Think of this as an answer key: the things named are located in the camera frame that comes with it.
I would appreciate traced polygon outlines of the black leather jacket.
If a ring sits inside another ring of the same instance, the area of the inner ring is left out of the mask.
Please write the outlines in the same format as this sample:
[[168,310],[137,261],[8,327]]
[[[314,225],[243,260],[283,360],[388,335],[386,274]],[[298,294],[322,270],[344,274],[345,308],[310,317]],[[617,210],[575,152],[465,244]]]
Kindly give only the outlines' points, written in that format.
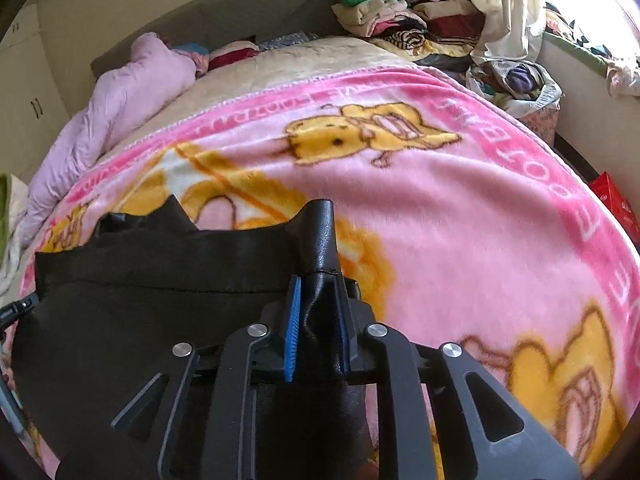
[[[39,304],[18,323],[12,368],[29,419],[58,459],[59,479],[113,479],[111,421],[177,344],[212,347],[257,323],[302,279],[292,382],[257,386],[254,479],[352,479],[371,440],[363,388],[344,382],[333,206],[313,200],[291,220],[202,231],[174,198],[146,216],[107,214],[80,247],[36,257]],[[192,380],[174,479],[196,460],[213,387]]]

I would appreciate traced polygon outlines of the bag of clothes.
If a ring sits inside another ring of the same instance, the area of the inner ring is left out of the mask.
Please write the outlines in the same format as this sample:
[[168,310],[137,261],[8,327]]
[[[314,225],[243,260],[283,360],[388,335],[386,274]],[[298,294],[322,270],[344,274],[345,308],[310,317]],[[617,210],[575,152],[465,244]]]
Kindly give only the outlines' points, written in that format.
[[485,62],[466,71],[465,85],[526,125],[548,145],[554,144],[563,91],[541,65]]

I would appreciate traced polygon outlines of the pile of folded clothes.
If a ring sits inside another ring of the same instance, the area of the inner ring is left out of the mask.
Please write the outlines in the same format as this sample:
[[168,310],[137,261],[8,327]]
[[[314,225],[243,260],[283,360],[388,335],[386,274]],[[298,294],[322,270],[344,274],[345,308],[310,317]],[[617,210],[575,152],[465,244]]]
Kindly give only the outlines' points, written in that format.
[[485,25],[472,0],[337,0],[332,12],[352,36],[453,74],[473,65]]

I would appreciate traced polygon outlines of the pink cartoon fleece blanket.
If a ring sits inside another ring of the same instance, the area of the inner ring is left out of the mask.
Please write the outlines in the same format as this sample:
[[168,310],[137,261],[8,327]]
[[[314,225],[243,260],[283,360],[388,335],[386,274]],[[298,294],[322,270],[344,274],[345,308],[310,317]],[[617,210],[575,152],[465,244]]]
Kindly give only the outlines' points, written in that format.
[[346,275],[383,322],[486,365],[592,474],[639,402],[639,256],[533,133],[437,70],[378,67],[201,103],[70,191],[38,240],[85,243],[102,214],[168,197],[206,230],[336,211]]

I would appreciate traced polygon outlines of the red bag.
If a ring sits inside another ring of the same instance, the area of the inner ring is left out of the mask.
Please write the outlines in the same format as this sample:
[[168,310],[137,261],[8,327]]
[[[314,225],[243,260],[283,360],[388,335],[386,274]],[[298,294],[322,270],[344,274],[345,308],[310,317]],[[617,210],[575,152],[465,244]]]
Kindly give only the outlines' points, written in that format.
[[634,244],[638,245],[640,243],[639,221],[613,178],[607,172],[602,172],[590,183],[589,187],[612,212],[615,219],[620,222]]

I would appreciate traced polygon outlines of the green and white blanket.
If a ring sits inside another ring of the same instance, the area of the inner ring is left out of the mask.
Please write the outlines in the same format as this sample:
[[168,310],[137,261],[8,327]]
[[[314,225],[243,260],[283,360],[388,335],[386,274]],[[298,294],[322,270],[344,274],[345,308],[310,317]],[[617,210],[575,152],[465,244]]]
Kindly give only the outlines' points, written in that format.
[[28,187],[14,174],[1,175],[1,297],[6,296],[21,260],[21,224]]

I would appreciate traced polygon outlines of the lilac quilted duvet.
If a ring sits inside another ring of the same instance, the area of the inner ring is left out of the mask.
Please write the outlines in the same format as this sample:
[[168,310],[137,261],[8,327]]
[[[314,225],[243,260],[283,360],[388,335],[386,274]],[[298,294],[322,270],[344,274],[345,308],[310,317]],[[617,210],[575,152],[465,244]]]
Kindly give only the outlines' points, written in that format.
[[102,155],[196,81],[196,64],[154,32],[134,40],[130,59],[99,76],[88,104],[61,130],[28,187],[21,245],[28,246],[58,202]]

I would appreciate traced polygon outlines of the cream wardrobe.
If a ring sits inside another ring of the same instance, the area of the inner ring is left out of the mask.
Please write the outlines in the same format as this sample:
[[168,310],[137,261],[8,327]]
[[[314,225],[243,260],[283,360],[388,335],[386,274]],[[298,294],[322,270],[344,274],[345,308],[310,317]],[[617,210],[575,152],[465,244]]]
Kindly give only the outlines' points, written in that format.
[[21,8],[2,38],[0,63],[1,171],[29,182],[68,122],[35,4]]

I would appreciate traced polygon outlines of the red and white pillow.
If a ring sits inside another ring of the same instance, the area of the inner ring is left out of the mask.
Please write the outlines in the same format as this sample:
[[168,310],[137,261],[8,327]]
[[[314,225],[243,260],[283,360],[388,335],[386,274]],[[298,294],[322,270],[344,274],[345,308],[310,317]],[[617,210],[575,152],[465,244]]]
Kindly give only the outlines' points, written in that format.
[[227,66],[247,58],[254,58],[260,53],[256,44],[248,40],[233,41],[231,44],[209,53],[208,70]]

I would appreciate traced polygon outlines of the beige bed cover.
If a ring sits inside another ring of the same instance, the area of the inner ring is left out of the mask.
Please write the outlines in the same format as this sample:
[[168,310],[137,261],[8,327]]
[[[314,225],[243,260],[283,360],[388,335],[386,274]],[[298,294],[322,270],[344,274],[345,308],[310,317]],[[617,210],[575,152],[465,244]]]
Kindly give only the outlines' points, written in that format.
[[195,81],[189,90],[125,136],[100,161],[105,162],[176,122],[241,96],[352,70],[413,66],[413,62],[405,58],[352,37],[322,38],[262,52],[254,58],[216,68]]

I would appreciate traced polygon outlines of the grey patterned pillow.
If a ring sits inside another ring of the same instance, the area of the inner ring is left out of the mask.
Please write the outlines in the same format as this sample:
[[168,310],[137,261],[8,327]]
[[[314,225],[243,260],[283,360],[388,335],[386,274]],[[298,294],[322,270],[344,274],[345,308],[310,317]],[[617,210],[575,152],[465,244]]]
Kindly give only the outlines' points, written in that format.
[[311,42],[317,39],[318,36],[313,34],[312,32],[292,32],[292,34],[287,34],[278,38],[263,41],[258,44],[257,47],[260,52],[268,52],[287,47],[299,46],[300,44],[306,44],[307,42]]

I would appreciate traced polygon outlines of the grey upholstered headboard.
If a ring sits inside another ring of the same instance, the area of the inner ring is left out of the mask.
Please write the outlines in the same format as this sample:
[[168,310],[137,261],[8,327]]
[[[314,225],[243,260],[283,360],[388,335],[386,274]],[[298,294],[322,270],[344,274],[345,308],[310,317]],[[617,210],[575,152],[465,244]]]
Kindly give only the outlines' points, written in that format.
[[126,64],[132,43],[145,32],[210,50],[250,37],[264,42],[294,32],[338,35],[342,28],[331,10],[334,3],[337,0],[192,0],[120,40],[91,62],[91,70],[99,77]]

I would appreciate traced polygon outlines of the cream curtain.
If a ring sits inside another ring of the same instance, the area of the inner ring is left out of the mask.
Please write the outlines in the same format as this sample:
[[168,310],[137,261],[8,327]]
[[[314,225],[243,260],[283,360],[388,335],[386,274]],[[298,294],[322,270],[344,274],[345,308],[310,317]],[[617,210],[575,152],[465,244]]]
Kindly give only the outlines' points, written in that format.
[[472,59],[530,61],[538,58],[546,18],[542,0],[471,0],[485,15]]

